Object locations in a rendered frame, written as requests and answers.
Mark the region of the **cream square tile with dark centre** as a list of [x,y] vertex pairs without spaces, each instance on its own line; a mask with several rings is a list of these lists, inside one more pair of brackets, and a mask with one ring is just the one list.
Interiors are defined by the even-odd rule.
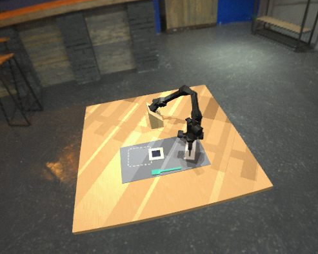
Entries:
[[164,159],[163,148],[148,149],[149,161]]

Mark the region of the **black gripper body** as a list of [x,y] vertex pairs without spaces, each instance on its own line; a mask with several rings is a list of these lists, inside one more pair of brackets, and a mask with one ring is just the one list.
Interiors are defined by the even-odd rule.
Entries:
[[[187,131],[188,131],[188,133],[193,133],[191,130],[188,130],[187,129]],[[184,132],[184,130],[179,130],[178,131],[178,134],[177,134],[177,137],[178,138],[186,138],[186,133],[183,133]],[[203,135],[204,135],[204,133],[202,132],[202,134],[201,134],[201,136],[199,136],[199,137],[197,137],[199,140],[203,140]]]

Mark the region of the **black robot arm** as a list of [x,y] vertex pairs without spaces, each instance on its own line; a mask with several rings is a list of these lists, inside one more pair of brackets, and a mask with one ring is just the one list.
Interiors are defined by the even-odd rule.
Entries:
[[186,126],[188,130],[191,130],[193,133],[186,132],[186,140],[187,142],[194,142],[197,140],[197,137],[201,136],[203,132],[203,128],[201,127],[203,115],[199,109],[199,101],[198,101],[198,93],[195,90],[192,90],[187,85],[182,85],[178,91],[167,95],[166,97],[159,97],[157,99],[152,100],[152,104],[148,107],[150,111],[155,112],[158,107],[165,107],[167,102],[172,101],[180,96],[191,95],[192,100],[192,112],[191,118],[188,117],[185,119]]

